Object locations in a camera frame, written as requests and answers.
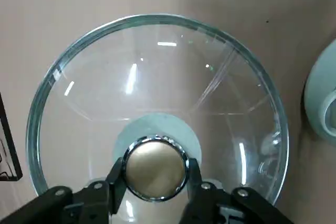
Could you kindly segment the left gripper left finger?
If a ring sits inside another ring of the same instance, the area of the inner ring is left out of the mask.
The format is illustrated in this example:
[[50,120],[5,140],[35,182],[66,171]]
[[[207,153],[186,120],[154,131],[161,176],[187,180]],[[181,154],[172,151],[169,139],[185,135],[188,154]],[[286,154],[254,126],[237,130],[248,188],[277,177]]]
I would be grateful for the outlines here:
[[109,223],[118,212],[127,188],[123,158],[118,158],[104,180],[74,193],[55,186],[28,202],[1,223]]

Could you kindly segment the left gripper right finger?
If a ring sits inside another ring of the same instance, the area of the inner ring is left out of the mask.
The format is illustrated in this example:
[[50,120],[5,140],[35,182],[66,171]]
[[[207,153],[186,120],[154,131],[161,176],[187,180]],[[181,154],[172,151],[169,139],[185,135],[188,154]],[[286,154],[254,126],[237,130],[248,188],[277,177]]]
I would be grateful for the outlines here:
[[188,203],[183,223],[292,223],[262,195],[250,187],[237,187],[231,193],[202,180],[197,159],[188,160]]

